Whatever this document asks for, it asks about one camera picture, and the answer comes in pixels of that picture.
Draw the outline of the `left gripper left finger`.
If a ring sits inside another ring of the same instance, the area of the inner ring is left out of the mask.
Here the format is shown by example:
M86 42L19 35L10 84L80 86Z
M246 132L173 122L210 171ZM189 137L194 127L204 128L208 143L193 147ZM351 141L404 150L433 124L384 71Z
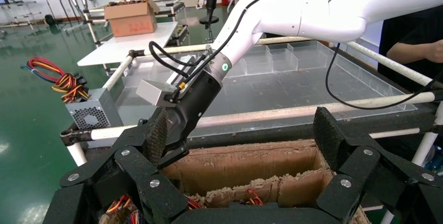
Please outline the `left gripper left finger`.
M167 134L167 111L157 108L149 119L125 129L105 153L66 173L60 185L83 185L93 210L127 195L149 223L172 223L187 211L188 200L158 170Z

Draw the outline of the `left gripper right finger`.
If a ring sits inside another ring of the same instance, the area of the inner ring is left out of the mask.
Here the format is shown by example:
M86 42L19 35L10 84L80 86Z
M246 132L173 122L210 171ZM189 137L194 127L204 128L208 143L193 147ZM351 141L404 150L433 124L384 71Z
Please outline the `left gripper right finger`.
M349 223L366 194L403 223L442 223L442 178L382 148L369 134L344 129L316 109L314 140L335 176L317 199L338 223Z

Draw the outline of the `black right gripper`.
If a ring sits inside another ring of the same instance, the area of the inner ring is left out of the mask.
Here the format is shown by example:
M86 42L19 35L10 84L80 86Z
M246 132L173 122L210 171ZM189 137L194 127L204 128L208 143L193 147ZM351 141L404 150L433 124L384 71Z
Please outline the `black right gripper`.
M168 137L166 148L174 150L166 152L160 158L157 169L164 169L189 154L186 146L180 145L186 141L188 135L196 128L201 116L220 90L220 83L211 74L202 71L180 102L173 108L167 108Z

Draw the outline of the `operator hand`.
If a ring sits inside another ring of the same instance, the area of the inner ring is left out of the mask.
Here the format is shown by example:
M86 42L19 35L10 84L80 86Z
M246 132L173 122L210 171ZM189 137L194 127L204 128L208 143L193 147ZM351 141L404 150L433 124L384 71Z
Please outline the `operator hand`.
M443 62L443 40L426 44L425 58L434 63Z

